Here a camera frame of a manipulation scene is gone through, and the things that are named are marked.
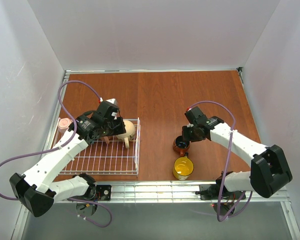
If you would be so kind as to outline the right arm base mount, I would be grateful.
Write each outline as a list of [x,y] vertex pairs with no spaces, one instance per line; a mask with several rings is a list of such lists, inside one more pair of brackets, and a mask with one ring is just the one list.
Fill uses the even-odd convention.
[[[217,200],[219,197],[220,186],[218,184],[200,184],[199,191],[195,194],[200,196],[201,200]],[[238,200],[242,191],[229,192],[223,190],[221,200]]]

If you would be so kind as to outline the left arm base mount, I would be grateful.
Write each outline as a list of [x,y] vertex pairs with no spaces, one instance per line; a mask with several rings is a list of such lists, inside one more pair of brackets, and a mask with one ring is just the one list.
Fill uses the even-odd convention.
[[110,201],[112,193],[111,185],[96,185],[92,189],[92,200],[93,201]]

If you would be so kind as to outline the white and pink mug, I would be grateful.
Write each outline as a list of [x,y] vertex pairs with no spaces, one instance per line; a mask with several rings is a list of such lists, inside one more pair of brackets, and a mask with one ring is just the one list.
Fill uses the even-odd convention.
[[114,139],[114,136],[104,136],[101,138],[107,145],[109,145],[113,139]]

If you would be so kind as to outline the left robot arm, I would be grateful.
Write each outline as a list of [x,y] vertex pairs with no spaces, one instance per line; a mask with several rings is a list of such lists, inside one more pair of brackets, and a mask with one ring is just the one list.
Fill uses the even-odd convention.
[[71,179],[54,182],[59,173],[94,141],[102,137],[125,133],[123,118],[118,116],[117,100],[102,100],[97,110],[77,117],[55,145],[23,174],[14,173],[10,179],[15,197],[35,216],[45,214],[54,203],[72,197],[91,201],[97,195],[93,177],[81,173]]

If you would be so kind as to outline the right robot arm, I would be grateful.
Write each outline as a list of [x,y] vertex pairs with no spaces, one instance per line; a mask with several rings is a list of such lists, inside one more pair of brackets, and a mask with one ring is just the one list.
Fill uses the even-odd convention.
[[263,198],[270,198],[293,179],[285,153],[274,144],[266,146],[255,142],[237,130],[232,130],[221,118],[207,118],[199,107],[185,112],[189,124],[182,127],[185,141],[209,140],[229,147],[231,152],[244,160],[250,167],[246,172],[227,172],[216,180],[223,192],[256,192]]

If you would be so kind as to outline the brown mug black interior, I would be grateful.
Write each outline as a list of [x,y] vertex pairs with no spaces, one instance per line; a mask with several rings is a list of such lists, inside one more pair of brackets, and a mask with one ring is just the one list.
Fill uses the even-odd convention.
[[180,135],[175,138],[172,148],[181,157],[184,157],[186,155],[186,152],[190,148],[190,142],[188,140],[184,140],[183,136]]

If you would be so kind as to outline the yellow enamel mug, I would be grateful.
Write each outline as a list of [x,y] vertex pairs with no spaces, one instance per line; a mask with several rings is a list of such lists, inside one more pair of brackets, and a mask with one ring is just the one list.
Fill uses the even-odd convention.
[[177,158],[173,164],[173,175],[177,180],[185,181],[194,171],[194,164],[189,159],[189,153]]

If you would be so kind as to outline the beige ceramic mug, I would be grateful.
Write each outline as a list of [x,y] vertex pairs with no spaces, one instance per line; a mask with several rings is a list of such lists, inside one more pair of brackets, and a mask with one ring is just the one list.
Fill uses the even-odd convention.
[[136,127],[130,120],[123,120],[125,133],[116,135],[116,138],[124,143],[126,149],[130,148],[130,141],[134,138]]

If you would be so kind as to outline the pink faceted mug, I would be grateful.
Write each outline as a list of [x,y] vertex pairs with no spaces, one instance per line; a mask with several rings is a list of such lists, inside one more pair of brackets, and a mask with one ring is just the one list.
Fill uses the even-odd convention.
[[69,129],[72,122],[70,118],[59,118],[57,123],[58,131],[63,135]]

